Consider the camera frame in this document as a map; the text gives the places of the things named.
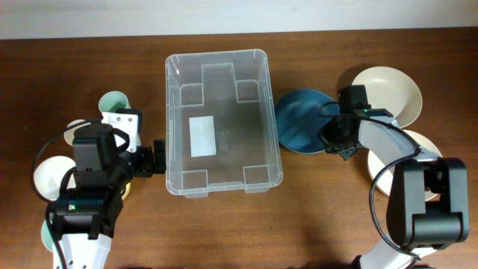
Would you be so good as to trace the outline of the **cream white bowl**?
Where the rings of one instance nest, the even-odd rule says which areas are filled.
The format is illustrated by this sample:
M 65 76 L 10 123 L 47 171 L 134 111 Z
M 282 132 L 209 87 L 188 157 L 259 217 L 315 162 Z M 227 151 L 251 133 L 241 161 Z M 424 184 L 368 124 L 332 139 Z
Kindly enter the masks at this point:
M 421 145 L 422 148 L 427 149 L 428 151 L 432 152 L 434 155 L 437 155 L 438 157 L 442 156 L 438 147 L 428 138 L 414 131 L 406 130 L 406 133 L 410 135 L 412 138 L 414 138 Z M 379 158 L 373 152 L 369 151 L 367 156 L 367 169 L 372 180 L 374 180 L 376 174 L 384 166 L 385 165 L 379 160 Z M 393 179 L 393 174 L 390 170 L 388 170 L 380 177 L 379 181 L 377 182 L 376 187 L 381 192 L 383 192 L 387 197 L 389 196 L 391 191 L 392 179 Z M 429 201 L 436 196 L 437 194 L 434 194 L 431 191 L 425 191 L 426 201 Z

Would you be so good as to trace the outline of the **dark blue bowl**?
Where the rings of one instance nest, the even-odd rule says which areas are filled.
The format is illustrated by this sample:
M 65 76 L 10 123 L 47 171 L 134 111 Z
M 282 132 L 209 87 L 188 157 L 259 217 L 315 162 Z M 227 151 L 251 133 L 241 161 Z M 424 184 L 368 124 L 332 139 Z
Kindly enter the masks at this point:
M 317 133 L 330 121 L 320 114 L 336 115 L 339 106 L 325 93 L 315 89 L 298 89 L 285 94 L 275 104 L 278 139 L 292 152 L 312 155 L 325 146 Z

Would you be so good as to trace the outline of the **beige bowl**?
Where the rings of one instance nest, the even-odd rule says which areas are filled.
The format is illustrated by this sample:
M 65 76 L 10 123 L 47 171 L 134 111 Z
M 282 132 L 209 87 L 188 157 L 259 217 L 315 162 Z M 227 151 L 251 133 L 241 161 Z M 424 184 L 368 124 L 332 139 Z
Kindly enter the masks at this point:
M 419 87 L 398 69 L 368 68 L 354 78 L 352 85 L 364 85 L 372 108 L 388 110 L 400 127 L 411 125 L 421 113 L 423 97 Z

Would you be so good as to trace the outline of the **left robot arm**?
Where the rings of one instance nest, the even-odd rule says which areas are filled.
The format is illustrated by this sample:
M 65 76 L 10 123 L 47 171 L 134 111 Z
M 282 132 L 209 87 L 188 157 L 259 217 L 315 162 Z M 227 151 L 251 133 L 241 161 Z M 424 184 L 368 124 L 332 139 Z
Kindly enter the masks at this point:
M 59 197 L 45 213 L 54 266 L 103 268 L 123 208 L 122 191 L 134 177 L 165 173 L 166 142 L 154 140 L 129 152 L 129 135 L 106 123 L 82 126 L 74 135 L 75 166 L 64 174 Z

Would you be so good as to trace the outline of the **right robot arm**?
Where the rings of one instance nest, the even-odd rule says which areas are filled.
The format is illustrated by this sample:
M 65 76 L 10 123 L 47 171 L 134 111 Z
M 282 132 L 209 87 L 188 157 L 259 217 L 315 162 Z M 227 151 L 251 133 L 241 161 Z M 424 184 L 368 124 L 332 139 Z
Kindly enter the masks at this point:
M 369 208 L 380 242 L 356 256 L 353 268 L 413 268 L 424 256 L 466 240 L 470 230 L 468 178 L 458 158 L 442 158 L 420 144 L 385 109 L 363 108 L 330 115 L 317 133 L 326 152 L 350 158 L 359 148 L 385 165 L 369 190 Z M 386 211 L 387 229 L 376 217 L 374 194 L 387 171 L 393 179 Z

